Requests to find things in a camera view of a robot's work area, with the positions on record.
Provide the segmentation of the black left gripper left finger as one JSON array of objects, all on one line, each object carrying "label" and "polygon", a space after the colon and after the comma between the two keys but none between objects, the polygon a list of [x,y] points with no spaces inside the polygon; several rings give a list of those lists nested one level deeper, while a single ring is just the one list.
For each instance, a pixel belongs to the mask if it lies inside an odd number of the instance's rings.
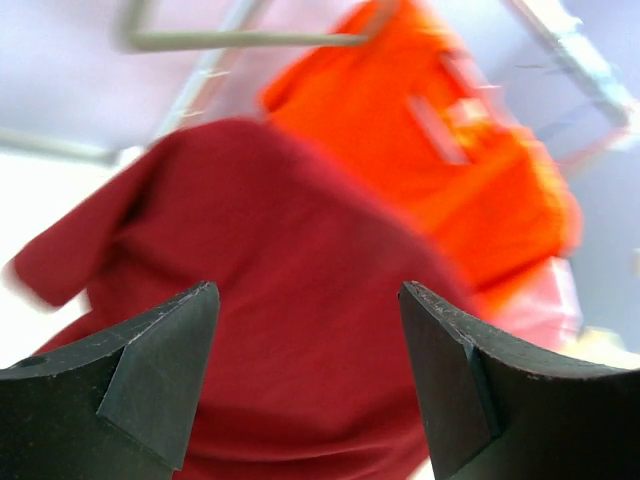
[{"label": "black left gripper left finger", "polygon": [[169,479],[185,461],[219,313],[198,284],[1,372],[1,476]]}]

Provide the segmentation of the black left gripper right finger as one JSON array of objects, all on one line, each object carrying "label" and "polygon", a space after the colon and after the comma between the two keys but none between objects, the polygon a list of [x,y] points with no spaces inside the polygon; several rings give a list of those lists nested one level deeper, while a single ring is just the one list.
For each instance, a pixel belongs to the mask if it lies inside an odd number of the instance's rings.
[{"label": "black left gripper right finger", "polygon": [[639,374],[556,354],[416,282],[398,295],[439,479],[635,479]]}]

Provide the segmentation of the dark red t shirt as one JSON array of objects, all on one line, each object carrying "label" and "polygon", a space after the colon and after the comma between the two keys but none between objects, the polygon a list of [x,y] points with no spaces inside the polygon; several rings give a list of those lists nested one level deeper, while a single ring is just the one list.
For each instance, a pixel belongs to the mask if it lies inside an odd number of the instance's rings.
[{"label": "dark red t shirt", "polygon": [[404,479],[427,442],[397,293],[416,280],[475,312],[433,242],[312,148],[227,119],[165,137],[12,260],[89,311],[49,348],[200,281],[220,315],[182,479]]}]

